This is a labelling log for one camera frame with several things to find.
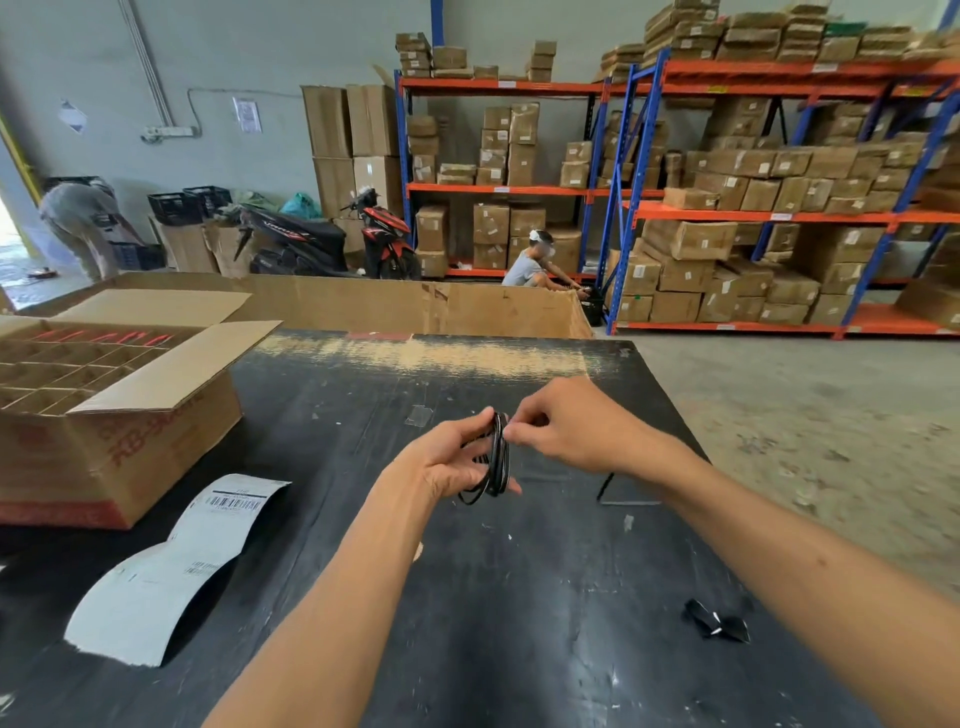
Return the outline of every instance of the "gray t-shirt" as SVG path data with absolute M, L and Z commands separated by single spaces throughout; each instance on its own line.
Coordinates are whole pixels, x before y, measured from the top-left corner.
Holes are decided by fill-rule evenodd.
M 533 258 L 527 257 L 526 251 L 524 251 L 510 266 L 507 275 L 503 277 L 503 284 L 526 285 L 537 273 L 543 273 L 543 269 Z
M 91 225 L 97 215 L 119 213 L 116 200 L 106 192 L 76 182 L 58 184 L 40 201 L 40 217 L 67 231 Z

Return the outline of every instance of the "metal shelving rack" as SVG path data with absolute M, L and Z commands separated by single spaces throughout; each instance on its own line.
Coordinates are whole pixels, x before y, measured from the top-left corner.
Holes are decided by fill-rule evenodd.
M 597 272 L 598 285 L 604 288 L 613 285 L 611 313 L 607 317 L 607 333 L 616 333 L 618 328 L 738 330 L 769 333 L 828 333 L 834 339 L 842 339 L 850 334 L 957 335 L 960 333 L 951 329 L 940 328 L 936 324 L 910 316 L 891 305 L 861 303 L 863 295 L 870 285 L 884 253 L 889 248 L 897 227 L 901 223 L 931 223 L 939 226 L 934 236 L 933 245 L 930 246 L 927 253 L 927 259 L 933 254 L 936 243 L 942 239 L 947 224 L 960 223 L 960 214 L 909 208 L 923 180 L 926 168 L 943 139 L 950 118 L 955 113 L 960 112 L 960 63 L 942 61 L 926 65 L 914 63 L 851 63 L 838 65 L 670 61 L 669 50 L 664 49 L 660 51 L 657 62 L 652 68 L 644 70 L 636 66 L 631 68 L 629 81 L 624 92 L 621 144 L 617 154 L 614 185 L 616 188 L 621 187 L 620 170 L 623 162 L 626 161 L 623 158 L 623 152 L 625 149 L 629 149 L 629 146 L 625 146 L 622 140 L 625 136 L 632 138 L 640 133 L 640 158 L 636 164 L 633 190 L 640 189 L 643 186 L 646 159 L 649 157 L 652 145 L 660 98 L 664 94 L 683 96 L 736 94 L 770 96 L 779 99 L 805 99 L 806 105 L 801 114 L 798 128 L 790 139 L 791 145 L 802 143 L 813 110 L 822 100 L 874 100 L 867 122 L 861 131 L 860 140 L 869 138 L 873 133 L 880 113 L 892 99 L 920 97 L 923 100 L 924 107 L 931 102 L 940 103 L 941 107 L 927 137 L 920 163 L 911 173 L 909 182 L 900 194 L 900 199 L 892 212 L 846 216 L 822 213 L 785 215 L 772 212 L 681 210 L 661 203 L 642 202 L 636 195 L 632 195 L 629 202 L 620 202 L 612 195 L 608 202 L 607 218 L 600 250 L 600 264 Z M 639 95 L 646 96 L 639 121 L 636 129 L 627 129 L 624 124 L 630 118 L 633 104 Z M 773 108 L 771 108 L 770 114 L 767 119 L 767 129 L 773 122 Z M 611 272 L 611 275 L 605 279 L 605 266 L 612 233 L 611 222 L 615 208 L 619 208 L 617 229 L 621 241 L 620 258 L 616 271 Z M 886 231 L 877 244 L 870 262 L 866 264 L 863 276 L 854 291 L 850 309 L 842 324 L 838 327 L 810 324 L 789 327 L 744 322 L 729 324 L 618 324 L 616 313 L 620 308 L 628 258 L 634 245 L 636 223 L 640 220 L 649 219 L 764 223 L 762 234 L 752 255 L 753 260 L 759 260 L 763 257 L 770 232 L 777 222 L 885 225 Z M 924 265 L 925 261 L 918 269 L 918 274 L 919 271 L 922 271 Z
M 536 197 L 572 197 L 577 201 L 573 212 L 573 222 L 580 219 L 581 248 L 577 274 L 571 276 L 575 280 L 593 279 L 594 274 L 583 273 L 587 254 L 587 238 L 593 205 L 598 198 L 610 197 L 608 189 L 597 189 L 596 182 L 599 176 L 600 164 L 603 158 L 603 134 L 607 124 L 607 109 L 610 99 L 616 95 L 626 94 L 626 85 L 604 84 L 538 84 L 526 81 L 492 81 L 483 79 L 420 79 L 407 78 L 399 71 L 394 72 L 396 88 L 396 125 L 400 143 L 404 150 L 400 155 L 400 177 L 403 193 L 403 213 L 407 225 L 414 231 L 416 245 L 416 225 L 414 217 L 413 193 L 442 192 L 447 194 L 509 194 L 530 195 Z M 590 163 L 589 182 L 586 189 L 570 189 L 554 185 L 536 186 L 483 186 L 472 184 L 429 184 L 411 182 L 410 159 L 406 150 L 408 113 L 413 112 L 414 96 L 505 96 L 530 97 L 541 99 L 585 99 L 587 114 L 584 122 L 584 141 L 593 141 L 593 158 Z M 662 190 L 644 190 L 644 199 L 663 197 Z M 503 278 L 505 271 L 464 269 L 451 267 L 448 276 L 464 278 Z

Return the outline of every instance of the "teal plastic bag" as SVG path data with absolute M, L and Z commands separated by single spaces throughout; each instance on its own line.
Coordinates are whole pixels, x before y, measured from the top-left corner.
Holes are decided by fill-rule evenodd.
M 280 212 L 286 215 L 302 217 L 305 220 L 316 220 L 324 216 L 320 210 L 320 206 L 305 192 L 298 192 L 287 200 L 283 204 L 283 207 L 280 208 Z

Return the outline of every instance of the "hand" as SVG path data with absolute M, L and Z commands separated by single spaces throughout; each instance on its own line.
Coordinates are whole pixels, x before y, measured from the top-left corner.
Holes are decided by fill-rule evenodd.
M 404 448 L 387 470 L 399 470 L 396 477 L 421 484 L 435 500 L 456 496 L 487 474 L 487 466 L 473 458 L 490 452 L 490 438 L 477 438 L 490 431 L 492 422 L 493 408 L 486 407 L 473 417 L 440 423 Z M 513 478 L 507 488 L 521 493 Z
M 520 403 L 503 436 L 590 473 L 629 473 L 655 482 L 693 452 L 641 422 L 585 376 L 558 377 Z

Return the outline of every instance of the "black plastic scrap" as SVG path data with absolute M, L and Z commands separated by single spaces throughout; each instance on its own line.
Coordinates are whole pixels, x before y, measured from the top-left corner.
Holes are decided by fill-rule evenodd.
M 684 605 L 684 613 L 693 619 L 704 639 L 720 636 L 750 644 L 747 622 L 740 617 L 718 617 L 716 612 L 711 612 L 696 599 L 690 599 Z

